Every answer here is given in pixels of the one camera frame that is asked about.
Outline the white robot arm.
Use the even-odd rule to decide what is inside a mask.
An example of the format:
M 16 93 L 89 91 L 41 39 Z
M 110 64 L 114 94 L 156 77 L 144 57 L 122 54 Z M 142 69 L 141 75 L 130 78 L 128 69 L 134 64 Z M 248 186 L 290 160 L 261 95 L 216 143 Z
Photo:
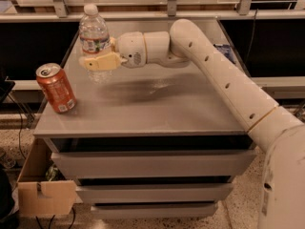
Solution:
M 305 228 L 305 124 L 271 98 L 187 19 L 169 31 L 128 32 L 100 55 L 82 56 L 90 71 L 193 62 L 205 74 L 252 141 L 266 153 L 258 229 Z

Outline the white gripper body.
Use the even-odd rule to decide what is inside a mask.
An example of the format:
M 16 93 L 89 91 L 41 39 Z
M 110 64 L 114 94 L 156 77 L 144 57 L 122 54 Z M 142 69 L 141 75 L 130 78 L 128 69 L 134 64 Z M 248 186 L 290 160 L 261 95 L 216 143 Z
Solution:
M 146 64 L 147 53 L 144 34 L 127 32 L 116 40 L 115 50 L 120 54 L 121 64 L 127 68 L 140 68 Z

